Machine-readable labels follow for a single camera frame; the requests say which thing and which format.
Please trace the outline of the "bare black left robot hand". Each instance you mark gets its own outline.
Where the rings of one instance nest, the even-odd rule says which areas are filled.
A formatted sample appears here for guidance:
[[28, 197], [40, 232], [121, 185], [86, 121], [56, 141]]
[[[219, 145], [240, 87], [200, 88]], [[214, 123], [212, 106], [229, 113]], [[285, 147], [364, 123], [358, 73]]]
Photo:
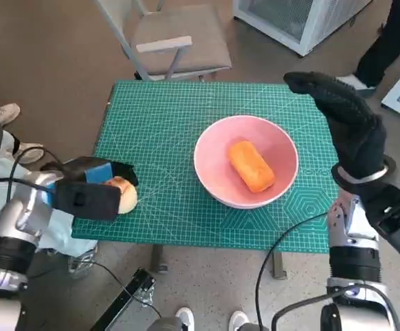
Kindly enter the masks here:
[[139, 185], [134, 166], [99, 157], [78, 157], [64, 163], [66, 176], [75, 181], [102, 184], [114, 177], [122, 177], [133, 186]]

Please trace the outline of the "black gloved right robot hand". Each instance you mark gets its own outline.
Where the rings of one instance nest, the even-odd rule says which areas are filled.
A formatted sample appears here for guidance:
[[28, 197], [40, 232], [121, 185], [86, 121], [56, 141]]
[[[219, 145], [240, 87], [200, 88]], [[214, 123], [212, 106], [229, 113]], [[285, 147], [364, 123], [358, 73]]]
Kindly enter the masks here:
[[288, 72], [283, 80], [296, 94], [308, 94], [325, 116], [341, 167], [354, 179], [384, 168], [386, 129], [353, 87], [319, 72]]

